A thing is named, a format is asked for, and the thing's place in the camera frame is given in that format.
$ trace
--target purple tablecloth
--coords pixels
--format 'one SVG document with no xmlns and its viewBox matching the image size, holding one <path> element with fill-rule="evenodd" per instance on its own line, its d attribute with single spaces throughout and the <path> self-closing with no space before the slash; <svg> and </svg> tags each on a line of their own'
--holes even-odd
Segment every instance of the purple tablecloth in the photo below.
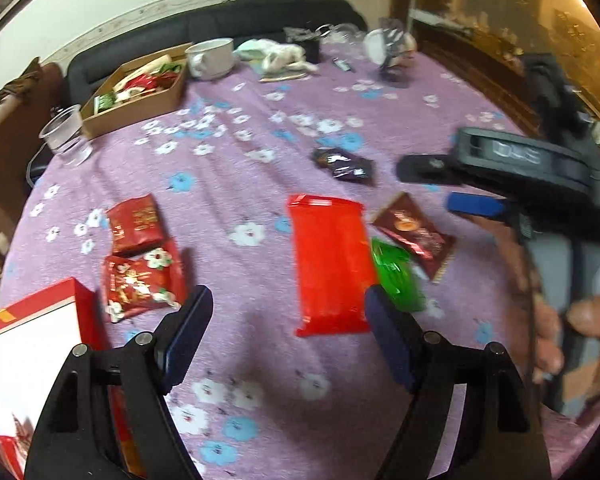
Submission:
<svg viewBox="0 0 600 480">
<path fill-rule="evenodd" d="M 357 200 L 371 216 L 398 192 L 410 192 L 459 239 L 442 282 L 423 285 L 437 302 L 416 315 L 423 329 L 476 348 L 499 340 L 512 354 L 526 346 L 525 317 L 491 235 L 445 211 L 448 190 L 401 184 L 394 175 L 404 153 L 447 150 L 458 126 L 516 127 L 426 56 L 418 55 L 408 89 L 378 84 L 371 65 L 352 61 L 356 73 L 323 63 L 320 75 L 280 84 L 259 83 L 245 66 L 219 81 L 191 83 L 182 110 L 100 137 L 78 168 L 54 159 L 16 231 L 1 306 L 66 276 L 96 289 L 111 249 L 103 211 L 154 194 L 191 269 L 190 285 L 203 283 L 214 294 L 200 349 L 168 397 L 207 478 L 368 480 L 410 402 L 371 334 L 294 335 L 299 305 L 285 210 L 292 193 Z M 377 187 L 318 170 L 309 160 L 317 143 L 374 160 Z M 378 233 L 369 228 L 369 235 Z M 107 323 L 112 343 L 154 329 L 166 312 Z M 460 413 L 455 402 L 433 473 L 448 466 Z M 557 474 L 594 428 L 582 430 L 548 410 L 544 423 Z"/>
</svg>

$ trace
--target brown cloth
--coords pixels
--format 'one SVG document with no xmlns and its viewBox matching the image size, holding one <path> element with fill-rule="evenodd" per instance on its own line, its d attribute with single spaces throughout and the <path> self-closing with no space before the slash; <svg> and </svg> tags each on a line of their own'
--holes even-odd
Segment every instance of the brown cloth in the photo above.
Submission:
<svg viewBox="0 0 600 480">
<path fill-rule="evenodd" d="M 42 67 L 40 66 L 40 58 L 34 58 L 25 71 L 19 78 L 9 81 L 0 90 L 0 103 L 9 96 L 16 96 L 21 101 L 27 102 L 29 92 L 38 84 L 42 76 Z"/>
</svg>

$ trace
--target black leather sofa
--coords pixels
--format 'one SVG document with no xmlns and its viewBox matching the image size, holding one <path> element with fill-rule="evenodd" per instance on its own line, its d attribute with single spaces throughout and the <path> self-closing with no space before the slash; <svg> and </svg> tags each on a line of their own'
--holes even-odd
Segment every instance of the black leather sofa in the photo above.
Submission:
<svg viewBox="0 0 600 480">
<path fill-rule="evenodd" d="M 284 43 L 283 27 L 325 23 L 366 30 L 364 18 L 345 0 L 234 0 L 168 16 L 78 54 L 66 74 L 68 104 L 84 104 L 120 65 L 164 48 L 211 38 L 234 38 L 235 46 L 251 38 Z"/>
</svg>

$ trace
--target plastic cup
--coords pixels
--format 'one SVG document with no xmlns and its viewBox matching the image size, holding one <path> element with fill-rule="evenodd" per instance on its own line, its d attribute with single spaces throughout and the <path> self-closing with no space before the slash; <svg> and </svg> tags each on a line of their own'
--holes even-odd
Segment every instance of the plastic cup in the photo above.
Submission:
<svg viewBox="0 0 600 480">
<path fill-rule="evenodd" d="M 39 137 L 67 166 L 78 166 L 93 151 L 89 139 L 82 134 L 80 105 L 67 108 L 56 115 L 42 128 Z"/>
</svg>

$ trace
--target white cloth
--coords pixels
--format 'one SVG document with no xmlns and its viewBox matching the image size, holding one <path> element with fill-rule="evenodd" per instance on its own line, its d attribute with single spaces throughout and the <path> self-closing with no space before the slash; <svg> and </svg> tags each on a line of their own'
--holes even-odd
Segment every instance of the white cloth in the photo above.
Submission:
<svg viewBox="0 0 600 480">
<path fill-rule="evenodd" d="M 262 60 L 262 70 L 265 74 L 275 74 L 283 70 L 318 72 L 318 67 L 304 58 L 304 48 L 296 44 L 281 44 L 273 40 L 248 40 L 235 52 L 244 61 Z"/>
</svg>

